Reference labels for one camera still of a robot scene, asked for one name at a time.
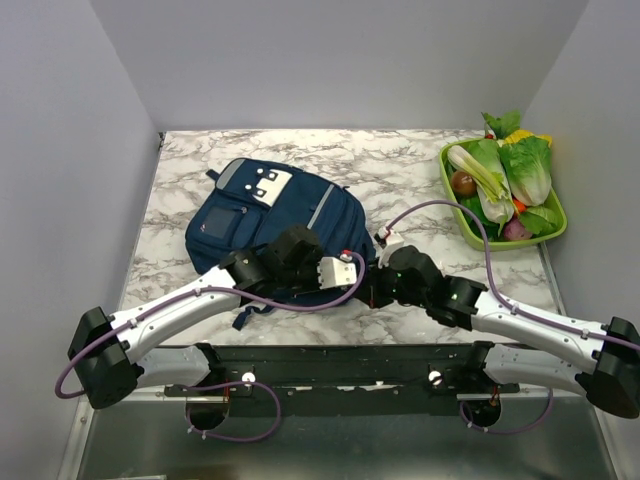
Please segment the navy blue student backpack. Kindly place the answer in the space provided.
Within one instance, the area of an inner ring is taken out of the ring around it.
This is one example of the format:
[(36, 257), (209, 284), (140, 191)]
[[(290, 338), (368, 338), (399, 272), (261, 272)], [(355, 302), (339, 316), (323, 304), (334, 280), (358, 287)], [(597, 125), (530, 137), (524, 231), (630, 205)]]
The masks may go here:
[(294, 166), (250, 158), (236, 158), (206, 175), (214, 188), (185, 233), (186, 251), (200, 275), (232, 251), (267, 245), (298, 224), (316, 234), (326, 256), (350, 250), (366, 262), (375, 258), (365, 210), (345, 187)]

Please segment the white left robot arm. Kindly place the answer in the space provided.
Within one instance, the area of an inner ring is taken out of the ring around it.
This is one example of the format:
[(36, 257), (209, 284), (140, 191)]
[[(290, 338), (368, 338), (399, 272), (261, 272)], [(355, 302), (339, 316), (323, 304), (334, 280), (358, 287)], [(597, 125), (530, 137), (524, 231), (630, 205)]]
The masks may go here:
[(154, 348), (245, 300), (278, 302), (290, 291), (315, 288), (322, 256), (315, 232), (294, 225), (271, 243), (231, 252), (197, 280), (152, 302), (111, 315), (100, 307), (86, 311), (68, 349), (82, 392), (96, 410), (120, 402), (138, 388), (142, 360)]

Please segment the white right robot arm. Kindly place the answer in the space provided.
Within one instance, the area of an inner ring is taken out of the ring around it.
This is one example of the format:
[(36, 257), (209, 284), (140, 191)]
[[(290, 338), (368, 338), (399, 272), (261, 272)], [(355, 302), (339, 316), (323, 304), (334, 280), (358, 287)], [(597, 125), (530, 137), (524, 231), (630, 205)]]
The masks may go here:
[(519, 306), (482, 283), (443, 274), (413, 246), (370, 264), (355, 296), (371, 308), (419, 307), (441, 325), (525, 345), (522, 353), (493, 346), (464, 362), (460, 379), (471, 391), (494, 382), (534, 384), (582, 395), (617, 417), (639, 416), (639, 333), (627, 320), (602, 324)]

